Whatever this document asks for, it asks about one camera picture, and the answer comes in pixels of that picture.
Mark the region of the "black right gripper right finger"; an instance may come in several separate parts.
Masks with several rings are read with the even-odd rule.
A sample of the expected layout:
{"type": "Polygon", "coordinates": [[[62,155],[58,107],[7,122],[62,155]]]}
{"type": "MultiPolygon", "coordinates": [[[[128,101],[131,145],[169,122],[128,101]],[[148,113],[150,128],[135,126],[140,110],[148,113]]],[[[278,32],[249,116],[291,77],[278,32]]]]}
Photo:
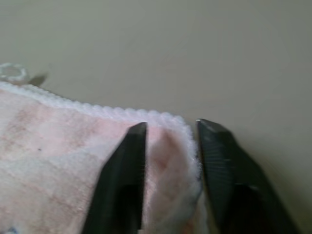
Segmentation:
{"type": "Polygon", "coordinates": [[[261,167],[230,130],[197,120],[203,175],[221,234],[297,234],[299,230],[261,167]]]}

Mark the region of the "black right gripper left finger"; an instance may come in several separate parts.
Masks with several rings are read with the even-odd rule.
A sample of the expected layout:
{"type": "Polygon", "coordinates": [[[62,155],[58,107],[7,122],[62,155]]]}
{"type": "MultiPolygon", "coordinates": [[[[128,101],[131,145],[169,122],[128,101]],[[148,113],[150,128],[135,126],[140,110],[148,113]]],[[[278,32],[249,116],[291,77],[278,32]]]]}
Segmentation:
{"type": "Polygon", "coordinates": [[[137,234],[142,225],[147,123],[130,127],[99,174],[82,233],[137,234]]]}

